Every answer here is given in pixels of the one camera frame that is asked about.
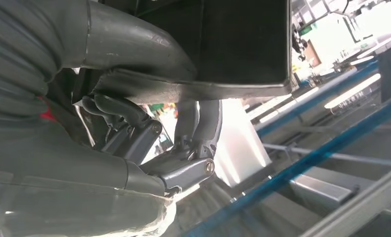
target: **white surface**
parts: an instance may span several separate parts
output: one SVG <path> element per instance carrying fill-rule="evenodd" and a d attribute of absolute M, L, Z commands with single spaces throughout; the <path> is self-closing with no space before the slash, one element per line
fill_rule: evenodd
<path fill-rule="evenodd" d="M 223 100 L 216 174 L 233 187 L 271 163 L 239 99 Z"/>

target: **bolt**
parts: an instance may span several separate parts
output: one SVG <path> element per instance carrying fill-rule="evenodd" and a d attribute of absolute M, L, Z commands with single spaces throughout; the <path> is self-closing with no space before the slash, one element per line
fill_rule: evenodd
<path fill-rule="evenodd" d="M 160 132 L 162 131 L 162 126 L 160 126 L 159 124 L 155 124 L 155 125 L 153 126 L 153 131 L 154 131 L 155 133 L 160 133 Z"/>
<path fill-rule="evenodd" d="M 208 161 L 206 163 L 206 173 L 212 174 L 214 172 L 214 162 Z"/>

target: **ceiling light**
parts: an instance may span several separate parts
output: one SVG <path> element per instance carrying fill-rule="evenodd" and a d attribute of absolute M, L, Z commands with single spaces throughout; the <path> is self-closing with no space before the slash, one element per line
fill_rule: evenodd
<path fill-rule="evenodd" d="M 263 123 L 263 122 L 266 122 L 266 121 L 272 119 L 273 117 L 277 116 L 277 114 L 278 114 L 277 111 L 272 112 L 271 114 L 269 114 L 269 115 L 267 115 L 267 116 L 261 118 L 261 119 L 260 119 L 260 123 Z"/>
<path fill-rule="evenodd" d="M 274 97 L 273 99 L 267 101 L 266 103 L 258 106 L 254 110 L 249 111 L 249 113 L 248 113 L 249 119 L 253 120 L 254 118 L 267 112 L 268 110 L 272 109 L 273 107 L 275 107 L 276 105 L 280 104 L 281 102 L 285 101 L 286 99 L 288 99 L 290 97 L 291 97 L 291 94 Z"/>
<path fill-rule="evenodd" d="M 363 81 L 362 83 L 358 84 L 354 88 L 350 89 L 349 91 L 345 92 L 344 94 L 338 96 L 337 98 L 335 98 L 334 100 L 332 100 L 331 102 L 326 104 L 325 108 L 326 109 L 332 109 L 333 107 L 339 105 L 340 103 L 342 103 L 345 100 L 349 99 L 353 95 L 359 93 L 360 91 L 362 91 L 363 89 L 365 89 L 369 85 L 373 84 L 374 82 L 376 82 L 380 78 L 381 78 L 381 75 L 379 73 L 371 76 L 369 79 Z"/>
<path fill-rule="evenodd" d="M 370 59 L 374 58 L 374 56 L 368 56 L 368 57 L 365 57 L 365 58 L 362 58 L 362 59 L 358 59 L 358 60 L 355 60 L 353 62 L 350 62 L 349 64 L 351 64 L 351 66 L 354 66 L 354 65 L 357 65 L 359 63 L 362 63 L 362 62 L 365 62 L 365 61 L 368 61 Z"/>

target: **blue metal bar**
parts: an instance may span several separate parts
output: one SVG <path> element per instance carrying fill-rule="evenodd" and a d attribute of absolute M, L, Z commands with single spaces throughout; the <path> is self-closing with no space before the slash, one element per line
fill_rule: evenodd
<path fill-rule="evenodd" d="M 360 82 L 361 80 L 363 80 L 363 78 L 366 78 L 367 76 L 371 75 L 375 70 L 377 70 L 377 68 L 377 63 L 370 62 L 367 67 L 363 68 L 362 70 L 358 71 L 350 77 L 341 79 L 339 81 L 337 81 L 336 78 L 333 79 L 332 81 L 319 88 L 319 90 L 310 97 L 304 99 L 301 102 L 298 102 L 293 107 L 272 118 L 270 121 L 267 121 L 265 126 L 257 126 L 258 136 L 261 138 L 271 133 L 278 127 L 296 118 L 298 115 L 316 106 L 318 103 L 326 100 L 336 92 L 339 92 L 345 87 L 352 86 L 357 82 Z"/>
<path fill-rule="evenodd" d="M 207 218 L 203 223 L 200 223 L 197 227 L 188 232 L 186 236 L 205 236 L 209 230 L 214 229 L 234 214 L 252 206 L 256 202 L 267 197 L 269 194 L 287 185 L 290 180 L 296 178 L 299 174 L 302 174 L 311 167 L 323 162 L 333 153 L 345 148 L 348 144 L 354 142 L 389 119 L 391 119 L 391 100 L 380 110 L 360 121 L 356 126 L 352 126 L 316 151 L 311 152 L 292 166 L 281 171 L 271 180 L 246 194 L 246 196 L 240 197 L 231 205 L 219 210 Z"/>

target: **metal frame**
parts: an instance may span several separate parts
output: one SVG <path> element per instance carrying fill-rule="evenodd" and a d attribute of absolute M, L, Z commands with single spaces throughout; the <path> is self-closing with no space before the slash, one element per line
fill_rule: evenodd
<path fill-rule="evenodd" d="M 311 150 L 311 149 L 305 149 L 305 148 L 299 148 L 299 147 L 287 147 L 287 146 L 267 144 L 267 143 L 263 143 L 263 146 L 265 148 L 270 148 L 270 149 L 274 149 L 274 150 L 294 152 L 294 153 L 304 154 L 304 155 L 308 155 L 311 152 L 313 152 L 313 150 Z M 353 155 L 340 154 L 340 153 L 333 153 L 332 155 L 329 156 L 329 158 L 391 166 L 391 159 L 361 157 L 361 156 L 353 156 Z"/>
<path fill-rule="evenodd" d="M 371 72 L 374 71 L 374 68 L 372 67 L 373 64 L 371 64 L 369 67 L 367 67 L 364 71 L 365 73 L 361 73 L 360 75 L 362 77 L 367 76 Z M 362 78 L 355 78 L 354 81 L 359 81 Z M 322 97 L 325 97 L 327 95 L 321 93 L 319 96 L 315 97 L 319 98 L 320 100 Z M 294 111 L 301 111 L 306 109 L 308 106 L 311 106 L 311 102 L 306 101 L 302 103 L 301 107 L 297 106 L 297 109 Z M 285 185 L 288 184 L 288 182 L 295 177 L 297 177 L 299 174 L 304 173 L 307 171 L 309 168 L 314 167 L 318 165 L 319 163 L 325 161 L 328 157 L 330 157 L 333 153 L 345 148 L 348 146 L 350 143 L 356 141 L 358 138 L 362 137 L 363 135 L 369 133 L 371 130 L 379 126 L 380 124 L 383 124 L 384 122 L 388 121 L 391 119 L 391 99 L 385 103 L 378 111 L 374 112 L 370 116 L 364 118 L 362 121 L 357 123 L 355 126 L 350 127 L 347 129 L 345 132 L 340 134 L 338 137 L 332 139 L 316 151 L 311 152 L 307 156 L 305 156 L 303 159 L 297 161 L 294 163 L 292 166 L 286 168 L 285 170 L 281 171 L 279 174 L 274 176 L 271 180 L 268 180 L 267 182 L 263 183 L 260 185 L 258 188 L 252 190 L 246 196 L 240 197 L 237 201 L 235 201 L 233 204 L 221 209 L 211 217 L 207 218 L 203 223 L 200 223 L 197 227 L 195 227 L 193 230 L 188 232 L 186 236 L 205 236 L 208 231 L 216 228 L 219 226 L 221 223 L 229 219 L 231 216 L 234 214 L 240 212 L 244 208 L 247 208 L 249 206 L 252 206 L 256 202 L 266 198 L 268 195 L 271 193 L 275 192 L 276 190 L 284 187 Z M 363 213 L 368 214 L 371 216 L 371 214 L 374 216 L 378 212 L 382 211 L 387 205 L 391 204 L 391 195 L 387 195 L 386 192 L 391 191 L 391 174 L 387 177 L 384 177 L 381 179 L 380 182 L 377 182 L 375 185 L 372 186 L 371 189 L 377 194 L 373 194 L 369 196 L 369 198 L 360 201 L 360 199 L 363 199 L 365 196 L 364 195 L 359 195 L 357 198 L 354 200 L 355 205 L 357 208 L 365 206 L 365 204 L 371 203 L 377 207 L 381 205 L 376 205 L 374 202 L 379 201 L 382 202 L 383 200 L 383 207 L 380 208 L 370 208 L 371 212 L 363 211 Z M 348 221 L 351 222 L 351 219 L 349 218 L 350 215 L 354 214 L 353 212 L 346 212 L 346 214 L 340 215 L 340 211 L 337 211 L 337 216 L 341 217 L 346 217 Z M 369 219 L 366 217 L 363 217 L 362 220 L 357 220 L 355 223 L 351 223 L 350 227 L 346 228 L 345 233 L 350 233 L 354 232 L 357 228 L 361 227 L 368 221 Z M 316 230 L 316 233 L 334 233 L 331 228 L 342 228 L 345 225 L 345 221 L 338 220 L 330 225 L 324 225 L 326 222 L 323 222 L 323 224 L 320 224 L 316 228 L 313 228 L 313 230 Z"/>
<path fill-rule="evenodd" d="M 391 172 L 358 194 L 301 237 L 348 237 L 391 205 Z"/>
<path fill-rule="evenodd" d="M 287 110 L 283 111 L 277 116 L 271 118 L 267 122 L 255 126 L 258 136 L 263 137 L 273 132 L 280 126 L 288 123 L 292 119 L 296 118 L 298 115 L 316 106 L 318 103 L 326 100 L 333 94 L 340 92 L 346 87 L 354 85 L 355 83 L 363 80 L 363 78 L 366 78 L 367 76 L 371 75 L 377 69 L 378 69 L 377 64 L 374 61 L 372 61 L 369 62 L 365 68 L 363 68 L 358 72 L 356 69 L 353 69 L 348 72 L 345 72 L 339 77 L 332 79 L 330 82 L 320 87 L 319 90 L 314 94 L 312 94 L 311 96 L 296 103 L 292 107 L 288 108 Z"/>

